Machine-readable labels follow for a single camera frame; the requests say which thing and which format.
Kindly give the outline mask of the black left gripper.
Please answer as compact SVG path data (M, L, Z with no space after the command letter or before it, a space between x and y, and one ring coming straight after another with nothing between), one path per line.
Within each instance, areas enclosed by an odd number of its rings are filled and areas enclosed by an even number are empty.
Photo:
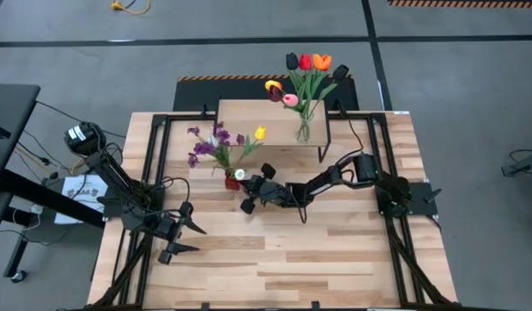
M186 226L192 231L200 234L207 234L202 228L196 225L191 218L193 212L193 206L189 202L183 202L180 206L180 217L174 219L170 216L165 217L169 221L168 233L165 236L165 240L168 242L166 248L161 251L158 257L158 262L163 264L170 264L172 256L178 255L182 252L199 251L200 248L191 245L179 244L177 239L181 236L181 230L183 226Z

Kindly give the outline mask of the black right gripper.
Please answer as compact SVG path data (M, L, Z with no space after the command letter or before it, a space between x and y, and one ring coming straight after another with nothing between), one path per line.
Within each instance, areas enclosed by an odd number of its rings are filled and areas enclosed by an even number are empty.
M240 209L246 214L252 214L256 207L256 200L265 206L267 203L290 208L295 206L295 200L289 189L282 184L272 181L276 170L264 163L261 167L262 175L252 175L249 179L243 179L239 183L247 195L240 205Z

